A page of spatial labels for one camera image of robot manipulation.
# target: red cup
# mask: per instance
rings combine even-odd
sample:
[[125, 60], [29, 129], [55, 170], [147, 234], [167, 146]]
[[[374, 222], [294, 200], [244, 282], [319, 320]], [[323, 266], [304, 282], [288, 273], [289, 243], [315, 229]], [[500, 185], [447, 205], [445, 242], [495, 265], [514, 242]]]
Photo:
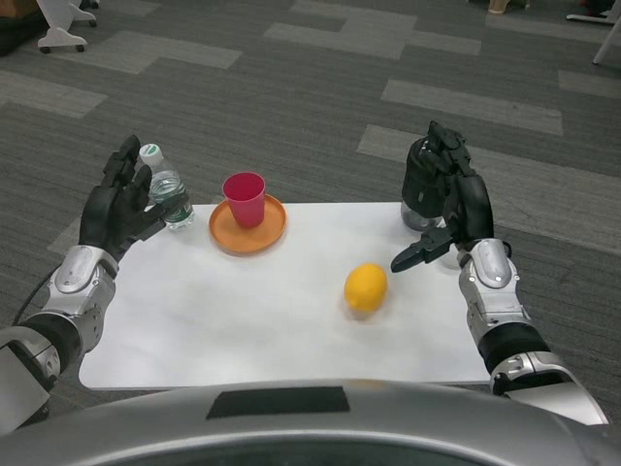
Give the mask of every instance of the red cup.
[[229, 177], [222, 192], [237, 223], [252, 228], [265, 216], [265, 180], [256, 173], [243, 172]]

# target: orange tray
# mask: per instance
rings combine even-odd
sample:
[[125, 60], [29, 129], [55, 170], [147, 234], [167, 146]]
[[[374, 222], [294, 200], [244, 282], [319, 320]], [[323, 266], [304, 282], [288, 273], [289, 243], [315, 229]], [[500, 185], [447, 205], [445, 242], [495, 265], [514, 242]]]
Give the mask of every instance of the orange tray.
[[242, 228], [233, 218], [226, 201], [213, 209], [210, 217], [210, 231], [213, 239], [226, 251], [236, 254], [251, 254], [268, 248], [275, 243], [287, 222], [287, 211], [277, 198], [266, 194], [265, 218], [254, 228]]

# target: floor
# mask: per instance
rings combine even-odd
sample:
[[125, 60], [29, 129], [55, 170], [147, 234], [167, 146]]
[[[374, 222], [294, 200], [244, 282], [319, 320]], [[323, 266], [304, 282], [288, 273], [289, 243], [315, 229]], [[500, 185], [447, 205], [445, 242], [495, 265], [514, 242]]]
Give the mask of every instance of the floor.
[[[436, 119], [468, 138], [536, 325], [621, 420], [621, 36], [592, 65], [608, 28], [565, 22], [577, 3], [102, 0], [74, 28], [85, 53], [0, 61], [0, 325], [76, 242], [130, 133], [197, 204], [241, 170], [284, 202], [397, 201]], [[135, 394], [85, 390], [75, 367], [51, 411]]]

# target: lemon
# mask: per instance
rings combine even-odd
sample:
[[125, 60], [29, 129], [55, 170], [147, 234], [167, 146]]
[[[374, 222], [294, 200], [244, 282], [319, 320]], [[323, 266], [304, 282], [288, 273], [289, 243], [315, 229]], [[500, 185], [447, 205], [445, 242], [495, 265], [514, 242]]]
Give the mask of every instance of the lemon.
[[388, 279], [386, 272], [377, 264], [356, 267], [345, 282], [345, 301], [355, 311], [372, 313], [386, 297]]

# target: water bottle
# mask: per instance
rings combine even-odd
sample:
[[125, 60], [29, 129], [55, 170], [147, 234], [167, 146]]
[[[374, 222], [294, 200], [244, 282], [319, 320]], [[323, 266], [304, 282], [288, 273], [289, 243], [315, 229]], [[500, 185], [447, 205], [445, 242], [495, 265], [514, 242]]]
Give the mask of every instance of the water bottle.
[[[185, 186], [173, 165], [164, 159], [162, 150], [156, 144], [147, 144], [140, 149], [140, 157], [151, 168], [151, 180], [148, 197], [155, 203], [161, 203], [176, 194], [185, 192]], [[165, 218], [171, 230], [189, 225], [194, 220], [194, 209], [188, 201], [181, 209]]]

